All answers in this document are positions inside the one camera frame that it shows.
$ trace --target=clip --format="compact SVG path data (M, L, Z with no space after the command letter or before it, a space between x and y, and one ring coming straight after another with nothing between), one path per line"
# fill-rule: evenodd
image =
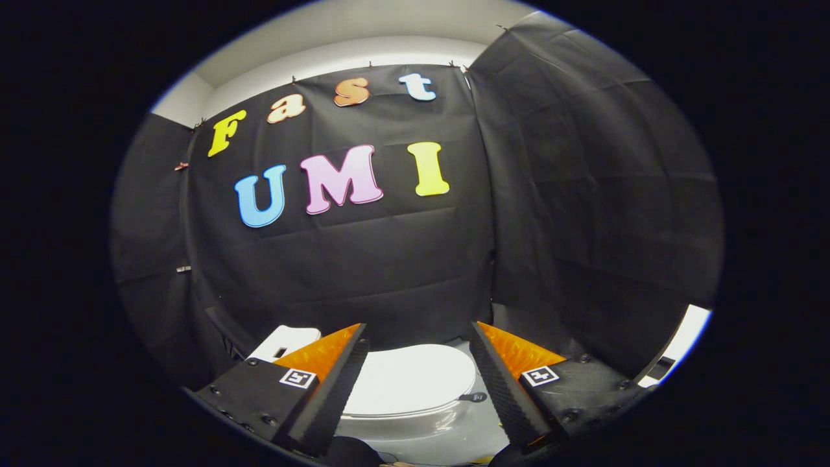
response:
M204 125L204 124L205 124L205 119L204 119L204 117L202 117L202 121L200 121L200 122L198 122L196 125L194 125L194 126L193 126L193 128L191 128L191 129L190 129L190 132L191 132L191 133L193 133L194 131L196 131L196 129L197 129L198 127L200 127L200 126L202 126L202 125Z

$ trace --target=black curtain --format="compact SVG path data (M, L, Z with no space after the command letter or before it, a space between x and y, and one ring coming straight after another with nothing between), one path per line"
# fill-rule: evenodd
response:
M496 220L495 324L635 376L690 303L714 306L723 219L700 141L657 84L543 12L491 44L469 82Z
M398 78L431 80L431 101L409 95ZM363 77L369 98L334 103L343 80ZM268 123L271 106L300 94L305 110ZM244 110L229 146L208 157L213 127ZM412 143L441 146L445 194L419 196ZM372 145L383 197L334 202L306 213L309 180L300 162L325 155L339 170L348 150ZM185 224L198 301L243 353L277 326L328 334L367 322L373 350L445 342L469 322L489 322L492 207L486 156L472 96L450 66L375 66L338 71L277 87L206 121L188 159ZM271 203L265 170L285 165L285 207L261 228L242 222L235 183L256 175L256 204Z
M180 217L183 172L193 133L147 115L113 193L110 251L121 302L139 338L181 386L198 389L231 364L222 336L192 304Z

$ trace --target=white object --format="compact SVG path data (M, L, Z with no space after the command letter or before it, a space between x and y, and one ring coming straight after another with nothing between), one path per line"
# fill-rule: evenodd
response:
M369 352L338 432L366 440L410 439L449 430L470 401L472 359L454 347L423 344Z
M279 326L248 356L274 361L320 339L320 330L313 327Z
M709 310L696 307L695 305L689 305L686 309L686 315L683 317L683 321L681 321L680 326L677 327L677 332L675 332L674 337L671 339L671 342L669 342L668 347L666 347L666 351L664 351L663 355L661 355L674 360L674 363L671 364L671 368L669 368L666 374L659 380L646 375L637 384L640 387L649 387L660 384L664 381L671 374L671 372L677 368L677 365L679 365L680 362L686 358L686 355L689 353L692 346L695 345L697 338L701 335L703 328L706 326L706 322L709 321L709 315L711 315Z

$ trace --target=white ceiling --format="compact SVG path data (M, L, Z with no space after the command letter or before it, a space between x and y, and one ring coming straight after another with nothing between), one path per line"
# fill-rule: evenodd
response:
M537 8L510 0L323 0L239 37L196 67L214 89L258 66L364 37L432 36L490 44Z

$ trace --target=white toilet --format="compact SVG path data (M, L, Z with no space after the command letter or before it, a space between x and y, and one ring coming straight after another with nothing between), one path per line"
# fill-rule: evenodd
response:
M250 356L273 360L320 339L314 328L278 327ZM455 347L422 344L371 351L343 410L337 435L406 440L450 430L463 416L476 365Z

